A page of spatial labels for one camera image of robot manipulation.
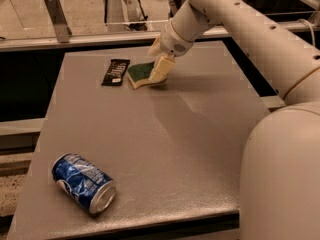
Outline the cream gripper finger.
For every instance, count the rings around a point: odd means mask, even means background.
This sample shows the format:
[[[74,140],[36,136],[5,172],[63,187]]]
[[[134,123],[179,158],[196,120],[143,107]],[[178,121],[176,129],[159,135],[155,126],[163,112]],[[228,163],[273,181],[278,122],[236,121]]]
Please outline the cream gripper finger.
[[[160,44],[160,38],[157,37],[152,45],[149,47],[147,54],[149,56],[159,56],[163,53],[161,49],[161,44]]]
[[[159,83],[166,79],[167,74],[175,65],[175,58],[169,55],[161,55],[154,63],[149,81]]]

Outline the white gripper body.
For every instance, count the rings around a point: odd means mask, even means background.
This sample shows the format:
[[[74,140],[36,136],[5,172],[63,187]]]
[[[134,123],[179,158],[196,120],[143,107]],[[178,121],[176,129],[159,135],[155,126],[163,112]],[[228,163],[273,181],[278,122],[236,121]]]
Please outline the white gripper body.
[[[193,46],[195,34],[183,23],[170,19],[160,34],[160,48],[164,53],[183,56]]]

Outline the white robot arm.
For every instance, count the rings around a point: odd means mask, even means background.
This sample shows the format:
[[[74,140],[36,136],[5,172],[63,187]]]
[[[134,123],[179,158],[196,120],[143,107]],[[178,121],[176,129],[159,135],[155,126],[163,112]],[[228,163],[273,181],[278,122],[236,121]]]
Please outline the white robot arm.
[[[319,51],[243,0],[185,0],[150,52],[182,56],[215,24],[285,104],[244,148],[240,240],[320,240]]]

